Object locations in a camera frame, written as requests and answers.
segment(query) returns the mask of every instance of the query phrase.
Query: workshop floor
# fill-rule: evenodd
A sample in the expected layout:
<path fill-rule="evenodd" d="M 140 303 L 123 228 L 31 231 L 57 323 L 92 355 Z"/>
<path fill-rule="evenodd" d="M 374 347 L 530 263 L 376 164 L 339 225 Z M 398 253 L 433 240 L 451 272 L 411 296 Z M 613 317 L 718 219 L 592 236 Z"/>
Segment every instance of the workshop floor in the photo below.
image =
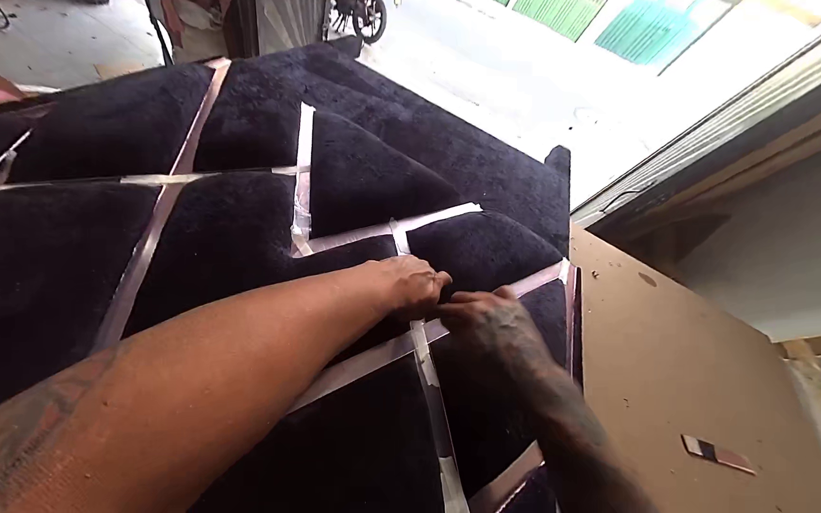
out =
<path fill-rule="evenodd" d="M 104 6 L 0 0 L 0 6 L 15 15 L 0 31 L 0 75 L 18 84 L 76 87 L 163 64 L 143 0 Z"/>

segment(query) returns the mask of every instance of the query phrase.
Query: tattooed arm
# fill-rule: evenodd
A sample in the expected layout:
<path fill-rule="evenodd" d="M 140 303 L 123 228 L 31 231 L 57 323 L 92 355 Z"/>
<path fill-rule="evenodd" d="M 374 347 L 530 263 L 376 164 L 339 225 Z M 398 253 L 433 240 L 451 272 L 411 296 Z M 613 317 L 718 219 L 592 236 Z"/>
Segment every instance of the tattooed arm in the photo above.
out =
<path fill-rule="evenodd" d="M 563 511 L 657 511 L 617 466 L 604 428 L 511 288 L 457 292 L 437 308 L 477 374 L 513 390 L 527 411 Z"/>
<path fill-rule="evenodd" d="M 0 405 L 0 511 L 184 510 L 322 367 L 449 275 L 399 256 L 257 288 L 141 332 Z"/>

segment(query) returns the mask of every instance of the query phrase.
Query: wooden board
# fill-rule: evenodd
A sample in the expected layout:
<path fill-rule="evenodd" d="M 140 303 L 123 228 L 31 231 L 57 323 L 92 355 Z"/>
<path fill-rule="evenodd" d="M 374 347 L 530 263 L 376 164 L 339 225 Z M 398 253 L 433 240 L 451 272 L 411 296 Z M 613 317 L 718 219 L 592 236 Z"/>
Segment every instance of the wooden board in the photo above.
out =
<path fill-rule="evenodd" d="M 587 402 L 660 511 L 821 513 L 821 446 L 768 338 L 572 228 Z M 685 434 L 748 475 L 686 454 Z"/>

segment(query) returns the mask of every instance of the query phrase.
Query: green door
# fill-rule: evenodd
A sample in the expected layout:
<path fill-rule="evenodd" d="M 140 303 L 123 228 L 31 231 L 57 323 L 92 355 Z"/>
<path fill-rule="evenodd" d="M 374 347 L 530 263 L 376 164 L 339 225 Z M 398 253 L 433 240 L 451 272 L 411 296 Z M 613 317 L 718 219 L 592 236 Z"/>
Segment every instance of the green door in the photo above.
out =
<path fill-rule="evenodd" d="M 692 9 L 701 1 L 678 8 L 667 0 L 634 0 L 604 29 L 595 44 L 636 64 L 665 63 L 701 33 L 702 28 L 690 18 Z"/>
<path fill-rule="evenodd" d="M 512 9 L 576 41 L 606 2 L 607 0 L 518 0 Z"/>

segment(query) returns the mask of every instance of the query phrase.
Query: hand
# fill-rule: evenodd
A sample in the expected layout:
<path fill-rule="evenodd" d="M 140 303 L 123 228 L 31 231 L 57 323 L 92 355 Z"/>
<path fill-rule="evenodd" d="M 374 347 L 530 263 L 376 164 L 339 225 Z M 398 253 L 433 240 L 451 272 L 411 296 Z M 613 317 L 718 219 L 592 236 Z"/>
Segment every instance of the hand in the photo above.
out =
<path fill-rule="evenodd" d="M 508 286 L 491 292 L 455 292 L 436 311 L 454 335 L 456 350 L 491 379 L 512 381 L 537 367 L 554 364 L 531 315 Z"/>
<path fill-rule="evenodd" d="M 393 315 L 402 321 L 426 316 L 439 302 L 442 288 L 451 283 L 449 273 L 437 273 L 426 260 L 413 255 L 393 256 L 381 264 L 392 283 Z"/>
<path fill-rule="evenodd" d="M 565 436 L 586 447 L 603 444 L 603 428 L 581 390 L 559 366 L 531 314 L 508 286 L 496 292 L 455 292 L 436 311 L 454 336 L 452 357 L 465 359 L 471 379 L 510 391 L 531 414 L 551 414 Z"/>

